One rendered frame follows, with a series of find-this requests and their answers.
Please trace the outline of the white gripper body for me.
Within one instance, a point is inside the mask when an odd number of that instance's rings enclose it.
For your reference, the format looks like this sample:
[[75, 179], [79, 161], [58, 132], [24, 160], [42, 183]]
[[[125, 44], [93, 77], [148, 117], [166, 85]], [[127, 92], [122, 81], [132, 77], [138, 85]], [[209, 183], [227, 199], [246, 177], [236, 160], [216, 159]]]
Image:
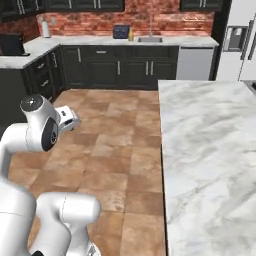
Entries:
[[79, 124], [80, 118], [75, 113], [66, 114], [65, 116], [61, 116], [61, 121], [59, 123], [59, 131], [71, 131]]

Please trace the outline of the black drawer cupboard run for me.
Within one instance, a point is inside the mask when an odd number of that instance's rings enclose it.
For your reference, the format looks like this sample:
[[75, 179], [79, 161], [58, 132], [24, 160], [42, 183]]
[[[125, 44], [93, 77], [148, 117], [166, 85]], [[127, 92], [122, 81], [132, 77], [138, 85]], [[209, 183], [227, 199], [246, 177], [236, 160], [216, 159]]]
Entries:
[[61, 49], [55, 47], [22, 69], [0, 69], [0, 126], [24, 123], [21, 100], [41, 94], [54, 102], [65, 89]]

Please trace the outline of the black base cupboard run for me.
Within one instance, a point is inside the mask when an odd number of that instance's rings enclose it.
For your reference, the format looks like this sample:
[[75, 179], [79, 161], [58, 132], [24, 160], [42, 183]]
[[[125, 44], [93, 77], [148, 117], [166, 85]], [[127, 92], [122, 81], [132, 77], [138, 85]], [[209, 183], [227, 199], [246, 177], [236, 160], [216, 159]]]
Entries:
[[178, 46], [64, 45], [67, 87], [157, 90], [175, 80]]

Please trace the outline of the white paper towel roll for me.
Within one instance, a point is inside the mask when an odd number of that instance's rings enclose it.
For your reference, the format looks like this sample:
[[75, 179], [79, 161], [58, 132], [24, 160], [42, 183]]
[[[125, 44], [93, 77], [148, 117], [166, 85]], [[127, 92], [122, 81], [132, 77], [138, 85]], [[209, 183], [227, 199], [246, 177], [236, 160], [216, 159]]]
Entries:
[[42, 19], [41, 28], [42, 28], [42, 37], [50, 38], [51, 34], [50, 34], [50, 29], [49, 29], [49, 25], [48, 25], [47, 20]]

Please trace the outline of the black microwave oven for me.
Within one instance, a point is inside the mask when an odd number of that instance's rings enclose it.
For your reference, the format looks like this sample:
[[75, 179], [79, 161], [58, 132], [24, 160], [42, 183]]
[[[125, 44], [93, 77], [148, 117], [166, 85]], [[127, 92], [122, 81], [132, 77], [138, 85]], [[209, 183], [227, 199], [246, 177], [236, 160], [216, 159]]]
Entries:
[[0, 33], [0, 50], [4, 56], [29, 56], [21, 33]]

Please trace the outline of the dark blue toaster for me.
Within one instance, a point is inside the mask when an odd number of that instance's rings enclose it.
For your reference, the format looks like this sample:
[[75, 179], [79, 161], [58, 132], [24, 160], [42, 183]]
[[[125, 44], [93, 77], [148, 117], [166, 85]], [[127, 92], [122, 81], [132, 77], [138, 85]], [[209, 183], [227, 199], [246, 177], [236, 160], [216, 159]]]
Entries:
[[113, 27], [113, 38], [114, 39], [127, 39], [129, 34], [129, 25], [115, 25]]

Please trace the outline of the steel sink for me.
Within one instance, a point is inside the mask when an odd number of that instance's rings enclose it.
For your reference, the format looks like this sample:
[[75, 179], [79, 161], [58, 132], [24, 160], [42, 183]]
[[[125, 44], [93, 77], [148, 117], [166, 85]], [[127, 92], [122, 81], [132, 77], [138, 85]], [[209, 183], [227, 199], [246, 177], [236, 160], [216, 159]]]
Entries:
[[153, 36], [139, 37], [138, 42], [141, 42], [141, 43], [162, 43], [163, 39], [161, 37], [153, 37]]

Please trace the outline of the silver dishwasher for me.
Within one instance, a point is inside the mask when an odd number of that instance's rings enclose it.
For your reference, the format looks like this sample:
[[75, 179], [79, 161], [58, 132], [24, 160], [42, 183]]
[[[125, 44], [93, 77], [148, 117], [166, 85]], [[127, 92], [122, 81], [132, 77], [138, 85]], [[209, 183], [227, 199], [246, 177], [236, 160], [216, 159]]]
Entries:
[[178, 54], [177, 80], [208, 80], [213, 47], [181, 47]]

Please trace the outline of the black tall side panel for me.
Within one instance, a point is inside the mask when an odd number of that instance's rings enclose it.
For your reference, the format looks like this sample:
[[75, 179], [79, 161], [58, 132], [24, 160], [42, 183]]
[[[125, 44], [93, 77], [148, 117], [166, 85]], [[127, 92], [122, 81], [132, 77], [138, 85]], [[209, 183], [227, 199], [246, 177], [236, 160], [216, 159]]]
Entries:
[[211, 37], [219, 44], [219, 46], [214, 48], [209, 76], [210, 81], [216, 79], [231, 3], [232, 0], [223, 0], [221, 10], [216, 12], [214, 16]]

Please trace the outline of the white fridge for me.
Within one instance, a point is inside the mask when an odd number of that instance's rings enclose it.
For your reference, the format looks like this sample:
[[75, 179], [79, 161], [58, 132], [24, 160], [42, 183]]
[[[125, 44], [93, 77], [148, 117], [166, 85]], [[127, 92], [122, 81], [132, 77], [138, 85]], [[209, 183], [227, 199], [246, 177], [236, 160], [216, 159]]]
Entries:
[[256, 81], [256, 0], [232, 0], [216, 79]]

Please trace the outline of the black wall cupboard run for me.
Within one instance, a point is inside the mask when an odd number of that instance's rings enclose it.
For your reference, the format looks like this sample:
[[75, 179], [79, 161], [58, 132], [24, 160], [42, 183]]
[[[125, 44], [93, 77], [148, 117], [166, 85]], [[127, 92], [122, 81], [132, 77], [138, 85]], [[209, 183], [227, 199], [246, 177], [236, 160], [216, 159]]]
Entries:
[[125, 0], [0, 0], [0, 22], [43, 12], [123, 12]]

